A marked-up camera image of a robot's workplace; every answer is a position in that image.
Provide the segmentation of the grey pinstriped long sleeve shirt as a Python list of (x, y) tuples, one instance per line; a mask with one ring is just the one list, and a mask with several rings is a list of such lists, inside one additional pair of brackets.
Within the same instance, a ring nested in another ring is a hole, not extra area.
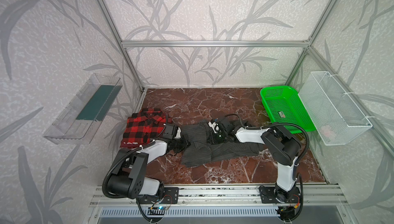
[(266, 149), (263, 144), (241, 143), (233, 133), (227, 136), (223, 143), (214, 145), (211, 143), (215, 139), (213, 130), (205, 121), (183, 126), (181, 135), (190, 143), (181, 160), (181, 164), (188, 168), (238, 157), (258, 156)]

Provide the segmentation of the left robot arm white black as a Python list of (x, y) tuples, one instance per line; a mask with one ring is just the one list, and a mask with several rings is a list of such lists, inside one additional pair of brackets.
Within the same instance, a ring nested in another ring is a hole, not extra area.
[(167, 124), (158, 137), (134, 149), (121, 148), (102, 184), (103, 194), (112, 199), (142, 199), (158, 202), (166, 198), (166, 188), (157, 179), (146, 177), (147, 166), (170, 151), (182, 151), (189, 146), (182, 130), (175, 124)]

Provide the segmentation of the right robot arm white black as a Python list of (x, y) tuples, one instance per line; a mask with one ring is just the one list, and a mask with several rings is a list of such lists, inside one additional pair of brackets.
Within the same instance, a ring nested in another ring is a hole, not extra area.
[(278, 164), (278, 175), (272, 190), (260, 187), (259, 191), (263, 199), (288, 203), (296, 194), (296, 171), (301, 157), (301, 143), (286, 128), (286, 123), (260, 127), (241, 126), (236, 129), (230, 122), (210, 121), (208, 126), (219, 141), (223, 141), (233, 133), (240, 143), (255, 143), (268, 148)]

